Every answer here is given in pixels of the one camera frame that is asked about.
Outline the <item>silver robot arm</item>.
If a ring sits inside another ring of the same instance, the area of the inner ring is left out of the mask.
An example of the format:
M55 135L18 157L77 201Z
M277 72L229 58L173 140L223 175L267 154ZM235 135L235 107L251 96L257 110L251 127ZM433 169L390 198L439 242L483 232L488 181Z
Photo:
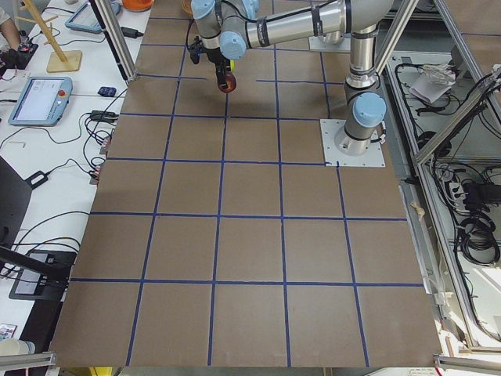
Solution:
M368 150L387 109L375 92L380 75L374 58L377 26L391 6L390 1L328 1L258 17L257 1L193 1L199 34L186 48L193 63L207 56L214 64L219 90L229 93L236 88L231 62L249 49L349 34L350 67L344 84L349 114L334 142L341 153L360 156Z

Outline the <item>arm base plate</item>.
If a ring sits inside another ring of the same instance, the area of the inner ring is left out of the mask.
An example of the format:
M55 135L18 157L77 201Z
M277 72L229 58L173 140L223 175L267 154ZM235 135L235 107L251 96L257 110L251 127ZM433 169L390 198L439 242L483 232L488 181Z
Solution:
M324 164L331 167L384 168L384 135L377 128L367 140L351 139L344 131L344 119L321 119L320 133Z
M331 33L308 38L308 46L314 52L350 53L351 35Z

